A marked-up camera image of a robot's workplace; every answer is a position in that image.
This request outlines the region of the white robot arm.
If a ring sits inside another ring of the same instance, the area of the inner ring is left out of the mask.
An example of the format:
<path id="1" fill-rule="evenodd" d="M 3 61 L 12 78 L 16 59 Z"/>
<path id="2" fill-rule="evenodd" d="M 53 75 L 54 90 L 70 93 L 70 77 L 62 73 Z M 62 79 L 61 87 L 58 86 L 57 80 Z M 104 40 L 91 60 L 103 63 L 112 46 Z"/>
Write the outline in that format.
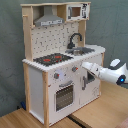
<path id="1" fill-rule="evenodd" d="M 108 68 L 90 62 L 83 62 L 82 67 L 100 80 L 116 85 L 128 84 L 128 65 L 120 59 L 114 59 Z"/>

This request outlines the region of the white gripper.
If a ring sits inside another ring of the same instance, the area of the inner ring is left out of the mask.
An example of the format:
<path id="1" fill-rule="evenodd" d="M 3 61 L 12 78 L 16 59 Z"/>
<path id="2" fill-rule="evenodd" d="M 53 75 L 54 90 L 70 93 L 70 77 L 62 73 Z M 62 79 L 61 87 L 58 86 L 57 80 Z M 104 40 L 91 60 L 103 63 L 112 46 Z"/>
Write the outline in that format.
<path id="1" fill-rule="evenodd" d="M 91 75 L 98 78 L 102 67 L 96 63 L 83 62 L 82 67 L 86 69 Z"/>

